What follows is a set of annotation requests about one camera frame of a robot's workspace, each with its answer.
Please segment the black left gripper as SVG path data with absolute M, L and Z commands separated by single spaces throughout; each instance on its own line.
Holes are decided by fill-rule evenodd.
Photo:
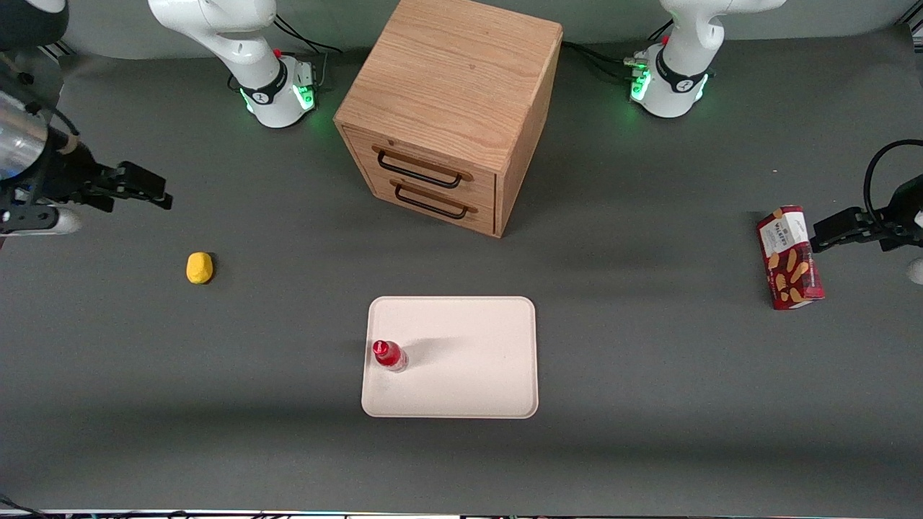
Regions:
M 820 254 L 840 245 L 877 242 L 881 251 L 922 247 L 922 175 L 896 188 L 890 203 L 875 210 L 881 226 L 866 210 L 851 207 L 814 224 L 812 253 Z

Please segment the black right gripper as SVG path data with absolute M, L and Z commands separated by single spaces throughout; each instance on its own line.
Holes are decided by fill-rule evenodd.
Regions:
M 27 139 L 2 141 L 2 213 L 39 204 L 75 203 L 111 213 L 113 198 L 140 200 L 171 210 L 174 198 L 166 193 L 166 180 L 134 162 L 115 169 L 119 186 L 126 190 L 97 190 L 103 167 L 80 144 L 71 154 L 61 154 L 55 141 L 42 145 Z

